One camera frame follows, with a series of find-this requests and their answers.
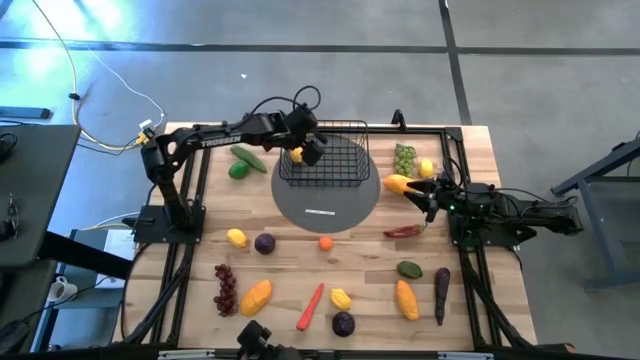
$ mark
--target concrete floor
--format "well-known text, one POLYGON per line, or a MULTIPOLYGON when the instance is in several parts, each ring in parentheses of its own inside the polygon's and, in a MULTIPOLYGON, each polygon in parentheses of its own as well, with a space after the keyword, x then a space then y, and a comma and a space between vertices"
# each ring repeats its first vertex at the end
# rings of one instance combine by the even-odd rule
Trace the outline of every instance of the concrete floor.
MULTIPOLYGON (((445 46, 437 0, 273 0, 130 2, 40 0, 73 40, 172 44, 445 46)), ((0 6, 0 40, 51 38, 30 1, 0 6)), ((458 46, 640 47, 640 2, 627 0, 449 0, 458 46)), ((261 99, 305 84, 323 91, 321 118, 386 123, 394 109, 418 124, 460 124, 446 54, 97 52, 170 121, 238 119, 261 99)), ((74 51, 80 120, 107 142, 124 143, 137 124, 158 119, 86 51, 74 51)), ((0 100, 48 107, 70 123, 69 65, 60 49, 0 49, 0 100)), ((640 129, 640 57, 460 56, 471 121, 490 127, 503 186, 548 189, 640 129)), ((632 169, 640 173, 640 162, 632 169)), ((135 151, 115 158, 78 149, 50 229, 67 233, 137 211, 149 183, 135 151)), ((567 238, 541 231, 523 245, 524 279, 541 343, 580 352, 640 357, 640 286, 585 292, 603 274, 590 226, 567 238)), ((108 341, 95 329, 109 314, 86 312, 83 326, 61 313, 54 342, 108 341)))

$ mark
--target wire basket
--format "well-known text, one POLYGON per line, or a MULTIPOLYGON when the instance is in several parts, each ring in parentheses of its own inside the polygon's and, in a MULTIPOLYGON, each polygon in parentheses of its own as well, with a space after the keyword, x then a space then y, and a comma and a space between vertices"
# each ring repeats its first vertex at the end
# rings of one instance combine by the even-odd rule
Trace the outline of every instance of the wire basket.
POLYGON ((280 178, 291 186, 357 187, 370 175, 367 123, 358 120, 319 120, 318 131, 327 138, 324 155, 314 166, 294 163, 289 151, 280 151, 280 178))

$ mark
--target carrot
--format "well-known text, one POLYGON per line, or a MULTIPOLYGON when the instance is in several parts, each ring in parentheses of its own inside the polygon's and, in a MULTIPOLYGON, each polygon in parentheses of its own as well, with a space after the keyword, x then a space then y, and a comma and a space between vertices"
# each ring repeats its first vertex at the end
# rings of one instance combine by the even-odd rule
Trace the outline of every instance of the carrot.
POLYGON ((324 283, 320 283, 318 289, 316 289, 315 294, 309 301, 309 305, 304 310, 304 313, 298 320, 298 324, 296 325, 296 329, 300 331, 305 331, 309 327, 309 323, 311 323, 311 317, 313 316, 313 310, 316 309, 316 305, 318 305, 318 301, 320 301, 320 297, 322 296, 322 291, 324 290, 324 283))

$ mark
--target wooden table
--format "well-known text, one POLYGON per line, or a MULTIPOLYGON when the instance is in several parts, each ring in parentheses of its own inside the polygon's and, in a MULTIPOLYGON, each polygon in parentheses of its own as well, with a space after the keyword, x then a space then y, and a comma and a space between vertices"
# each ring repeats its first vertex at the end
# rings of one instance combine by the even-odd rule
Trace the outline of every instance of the wooden table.
MULTIPOLYGON (((191 125, 169 123, 166 131, 191 125)), ((462 129, 471 179, 500 186, 488 128, 467 126, 462 129)), ((381 179, 392 173, 396 143, 412 145, 419 158, 442 164, 440 140, 436 136, 370 135, 370 154, 381 179)), ((219 317, 212 300, 219 292, 214 266, 226 263, 232 266, 238 279, 239 295, 262 279, 273 283, 271 301, 253 317, 273 332, 270 339, 273 344, 302 349, 473 348, 459 258, 450 244, 444 211, 438 213, 435 222, 421 236, 389 240, 382 235, 383 230, 422 223, 424 215, 409 200, 382 187, 373 212, 355 228, 331 234, 335 244, 333 250, 321 252, 317 248, 319 234, 291 224, 280 214, 272 199, 271 176, 279 151, 265 153, 259 147, 246 148, 260 155, 269 169, 266 175, 252 171, 243 180, 232 180, 227 170, 236 158, 229 147, 215 148, 211 154, 204 195, 206 224, 191 270, 180 347, 238 348, 236 337, 249 319, 239 314, 219 317), (225 238, 230 228, 242 229, 250 239, 264 232, 273 234, 277 239, 275 252, 263 256, 253 246, 244 250, 234 248, 225 238), (422 278, 411 281, 421 313, 420 320, 414 322, 400 314, 394 300, 394 286, 399 279, 395 267, 403 260, 418 263, 424 271, 422 278), (435 271, 443 266, 451 270, 452 279, 444 325, 439 327, 434 317, 433 278, 435 271), (320 282, 325 283, 322 299, 309 329, 299 332, 295 329, 296 322, 320 282), (332 316, 338 312, 329 300, 329 290, 334 287, 343 288, 353 300, 350 313, 355 316, 356 331, 347 338, 340 338, 331 330, 332 316)), ((193 174, 199 172, 199 156, 193 174)), ((194 175, 191 181, 190 198, 195 192, 196 177, 194 175)), ((181 178, 181 173, 176 174, 178 188, 181 178)), ((156 204, 162 200, 159 193, 152 199, 156 204)), ((127 334, 158 296, 166 252, 167 245, 151 245, 134 268, 126 298, 127 334)), ((487 261, 496 301, 520 333, 535 343, 517 260, 505 249, 488 248, 487 261)), ((165 317, 162 339, 168 333, 172 313, 173 300, 165 317)), ((484 306, 479 306, 479 314, 483 335, 489 339, 484 306)))

